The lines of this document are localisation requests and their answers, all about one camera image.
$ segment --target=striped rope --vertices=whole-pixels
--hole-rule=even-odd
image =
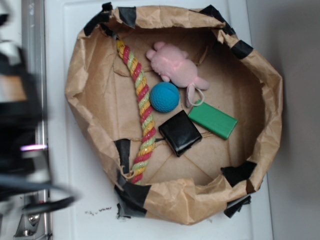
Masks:
[[[125,45],[122,40],[117,40],[116,45],[118,54],[122,58],[123,62],[127,65],[134,81],[135,93],[137,96],[139,113],[141,117],[140,123],[142,127],[143,138],[140,150],[137,154],[137,157],[134,159],[132,166],[132,170],[134,172],[132,183],[141,185],[143,173],[149,163],[149,158],[151,157],[152,151],[156,147],[156,129],[152,114],[153,109],[149,100],[149,86],[147,85],[147,79],[145,72],[142,70],[142,65],[138,62],[134,56],[134,53],[130,51],[130,48]]]

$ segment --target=pink stuffed animal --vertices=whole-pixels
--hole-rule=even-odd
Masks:
[[[171,82],[179,88],[186,88],[187,108],[198,106],[204,101],[201,90],[209,88],[209,82],[198,76],[197,66],[189,59],[186,51],[180,50],[173,44],[158,41],[154,49],[146,52],[146,57],[151,61],[152,69],[158,73],[162,80]],[[193,103],[195,89],[201,94],[201,102]]]

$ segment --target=black electrical tape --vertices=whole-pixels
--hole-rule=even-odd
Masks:
[[[228,217],[232,218],[232,216],[236,212],[240,212],[241,208],[243,205],[247,205],[251,203],[251,196],[247,196],[245,199],[242,201],[238,202],[237,204],[233,205],[232,207],[227,208],[226,210],[223,211],[223,213]]]
[[[120,19],[130,28],[135,28],[137,19],[136,7],[118,7]]]
[[[254,48],[244,41],[239,40],[230,50],[237,59],[241,60],[246,58]]]
[[[199,13],[214,17],[220,22],[225,23],[225,27],[222,28],[222,30],[226,34],[229,34],[230,36],[236,34],[235,30],[227,23],[227,21],[221,16],[220,12],[214,6],[209,5],[206,8],[202,9]]]
[[[95,29],[95,27],[97,25],[102,26],[104,23],[108,23],[109,22],[109,17],[111,15],[111,11],[112,11],[113,7],[111,2],[105,3],[102,5],[102,11],[99,12],[97,15],[95,15],[83,28],[84,34],[86,36],[90,36],[91,33],[93,32],[93,30]],[[108,31],[106,31],[104,29],[104,31],[107,32],[112,32],[107,26],[105,26],[105,28],[108,29]]]
[[[120,139],[114,142],[120,156],[120,165],[124,166],[123,172],[129,173],[129,155],[131,141],[129,139]],[[140,186],[128,182],[118,172],[118,184],[122,187],[123,191],[117,186],[114,187],[119,200],[120,217],[144,217],[147,210],[144,209],[144,204],[151,188],[151,185]]]
[[[245,161],[238,167],[222,167],[221,172],[225,176],[231,187],[234,187],[239,182],[248,180],[252,172],[255,170],[256,166],[257,164],[254,162]]]

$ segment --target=blue ball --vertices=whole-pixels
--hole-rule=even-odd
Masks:
[[[180,99],[179,91],[170,82],[160,82],[155,85],[150,93],[152,107],[161,113],[172,111],[178,106]]]

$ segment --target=green block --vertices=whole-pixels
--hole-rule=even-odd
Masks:
[[[200,106],[194,106],[188,116],[195,123],[223,139],[229,138],[232,130],[238,122],[237,119],[205,102]]]

